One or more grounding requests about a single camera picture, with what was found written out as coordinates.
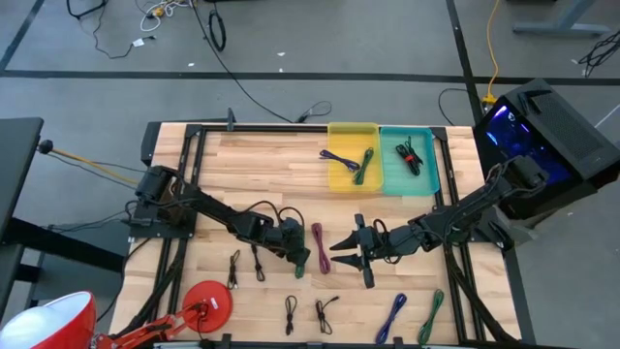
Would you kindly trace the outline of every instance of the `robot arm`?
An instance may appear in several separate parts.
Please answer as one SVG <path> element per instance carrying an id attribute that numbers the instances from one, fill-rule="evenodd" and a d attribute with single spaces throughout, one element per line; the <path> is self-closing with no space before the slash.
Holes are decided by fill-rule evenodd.
<path id="1" fill-rule="evenodd" d="M 271 217 L 251 210 L 237 211 L 186 182 L 177 171 L 155 166 L 148 169 L 136 195 L 140 206 L 155 212 L 156 219 L 169 225 L 183 224 L 188 210 L 204 214 L 226 226 L 237 239 L 262 246 L 296 266 L 310 255 L 304 247 L 303 228 L 292 218 L 274 227 Z M 132 219 L 133 224 L 151 224 L 152 219 Z"/>
<path id="2" fill-rule="evenodd" d="M 548 174 L 530 157 L 517 156 L 496 166 L 483 187 L 453 206 L 436 207 L 431 213 L 416 217 L 407 225 L 389 232 L 378 231 L 378 222 L 365 226 L 363 216 L 356 215 L 357 229 L 343 241 L 329 249 L 332 251 L 357 248 L 360 254 L 332 257 L 334 262 L 344 263 L 363 272 L 366 288 L 375 286 L 370 263 L 377 259 L 400 258 L 411 255 L 421 247 L 428 252 L 440 245 L 452 246 L 469 238 L 470 231 L 480 221 L 482 212 L 508 197 L 528 197 L 544 189 Z M 514 340 L 505 333 L 484 306 L 476 292 L 467 282 L 458 267 L 451 248 L 445 249 L 448 255 L 447 268 L 481 319 L 497 340 Z"/>

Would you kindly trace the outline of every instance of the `red lamp shade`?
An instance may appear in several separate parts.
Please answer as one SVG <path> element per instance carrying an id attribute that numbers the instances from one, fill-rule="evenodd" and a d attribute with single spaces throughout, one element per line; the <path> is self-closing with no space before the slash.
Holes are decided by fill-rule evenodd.
<path id="1" fill-rule="evenodd" d="M 0 349 L 84 349 L 97 316 L 90 292 L 77 292 L 24 310 L 0 332 Z"/>

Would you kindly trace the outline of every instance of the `gray floor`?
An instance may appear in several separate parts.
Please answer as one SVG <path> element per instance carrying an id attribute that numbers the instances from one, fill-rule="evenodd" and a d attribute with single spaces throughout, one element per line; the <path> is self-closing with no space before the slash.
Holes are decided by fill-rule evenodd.
<path id="1" fill-rule="evenodd" d="M 100 0 L 73 0 L 75 11 Z M 0 52 L 9 45 L 35 0 L 0 2 Z M 558 16 L 568 0 L 502 1 L 493 43 L 501 77 L 580 78 L 571 62 L 596 39 L 513 35 L 516 20 Z M 156 41 L 135 48 L 125 59 L 108 60 L 96 51 L 90 32 L 95 17 L 80 25 L 66 14 L 64 0 L 46 0 L 23 38 L 8 70 L 81 72 L 223 72 L 202 41 L 192 13 L 177 9 L 164 18 Z M 475 76 L 492 74 L 485 24 L 492 0 L 457 0 L 456 8 Z M 262 0 L 221 2 L 229 45 L 222 58 L 235 72 L 393 73 L 461 76 L 446 3 L 437 0 Z M 201 3 L 206 18 L 210 5 Z M 124 51 L 140 33 L 141 14 L 132 1 L 111 0 L 100 46 Z M 617 30 L 620 6 L 599 0 L 583 21 Z M 593 78 L 620 78 L 620 55 L 609 59 Z M 316 122 L 374 121 L 385 124 L 446 125 L 437 96 L 457 83 L 390 81 L 246 80 L 259 101 L 296 117 L 312 104 L 329 100 L 333 112 Z M 496 85 L 499 95 L 513 88 Z M 620 104 L 620 86 L 554 86 L 591 123 Z M 479 85 L 479 94 L 486 86 Z M 458 125 L 474 125 L 467 95 L 447 93 L 446 114 Z M 16 79 L 0 78 L 0 117 L 40 116 L 45 139 L 81 156 L 140 166 L 144 126 L 152 120 L 222 117 L 231 107 L 239 121 L 277 121 L 249 101 L 230 80 L 201 79 Z M 620 111 L 601 126 L 620 141 Z M 78 185 L 83 190 L 72 188 Z M 519 261 L 539 343 L 615 348 L 620 304 L 613 290 L 619 241 L 620 187 L 558 212 L 538 228 L 539 238 L 519 247 Z M 133 193 L 55 159 L 36 156 L 16 215 L 36 224 L 87 222 L 119 211 Z M 596 220 L 598 229 L 586 222 Z M 124 246 L 124 238 L 119 245 Z M 118 285 L 94 283 L 100 308 Z M 19 297 L 13 303 L 19 309 Z"/>

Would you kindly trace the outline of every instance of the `yellow extension cord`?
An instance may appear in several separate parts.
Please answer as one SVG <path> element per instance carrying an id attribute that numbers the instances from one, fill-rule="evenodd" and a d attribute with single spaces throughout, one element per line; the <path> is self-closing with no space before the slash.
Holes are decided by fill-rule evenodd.
<path id="1" fill-rule="evenodd" d="M 133 179 L 130 179 L 130 178 L 126 177 L 126 176 L 122 176 L 120 174 L 117 174 L 114 171 L 110 171 L 110 170 L 106 169 L 105 167 L 97 165 L 97 164 L 95 164 L 94 162 L 92 162 L 92 161 L 90 161 L 88 159 L 84 159 L 81 156 L 77 156 L 77 155 L 74 155 L 72 153 L 68 153 L 66 151 L 62 151 L 62 150 L 58 150 L 58 149 L 52 149 L 51 152 L 56 153 L 56 154 L 58 154 L 60 156 L 64 156 L 66 158 L 70 158 L 72 160 L 76 160 L 76 161 L 82 162 L 82 163 L 87 164 L 87 165 L 90 165 L 90 166 L 94 167 L 95 169 L 103 171 L 106 174 L 111 175 L 111 176 L 113 176 L 115 178 L 118 178 L 118 179 L 120 179 L 122 181 L 128 182 L 130 184 L 138 185 L 138 182 L 136 180 L 133 180 Z"/>
<path id="2" fill-rule="evenodd" d="M 493 45 L 491 45 L 491 25 L 493 24 L 493 18 L 495 17 L 495 13 L 497 12 L 497 8 L 500 5 L 500 0 L 495 0 L 495 6 L 493 6 L 493 12 L 491 12 L 491 16 L 488 18 L 488 22 L 486 23 L 486 44 L 488 45 L 488 52 L 491 55 L 491 61 L 493 61 L 493 67 L 495 67 L 495 72 L 493 73 L 493 78 L 488 83 L 488 87 L 486 89 L 486 96 L 482 98 L 484 103 L 493 105 L 497 102 L 497 98 L 493 95 L 493 82 L 497 79 L 497 76 L 500 74 L 500 67 L 497 65 L 497 61 L 495 60 L 495 53 L 493 52 Z"/>

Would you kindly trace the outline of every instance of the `plastic bin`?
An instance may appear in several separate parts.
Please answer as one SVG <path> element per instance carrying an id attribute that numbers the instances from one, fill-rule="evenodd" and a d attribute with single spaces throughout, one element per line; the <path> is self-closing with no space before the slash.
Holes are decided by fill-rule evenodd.
<path id="1" fill-rule="evenodd" d="M 368 163 L 364 182 L 353 183 L 354 173 L 335 160 L 329 161 L 329 189 L 334 192 L 375 192 L 384 182 L 381 167 L 379 125 L 370 122 L 331 122 L 327 125 L 327 150 L 339 157 L 361 165 L 364 152 L 369 147 L 375 153 Z"/>
<path id="2" fill-rule="evenodd" d="M 411 136 L 411 146 L 424 162 L 415 176 L 405 160 L 396 152 Z M 398 196 L 429 196 L 439 190 L 437 158 L 433 134 L 427 128 L 382 127 L 381 151 L 384 170 L 384 193 Z"/>

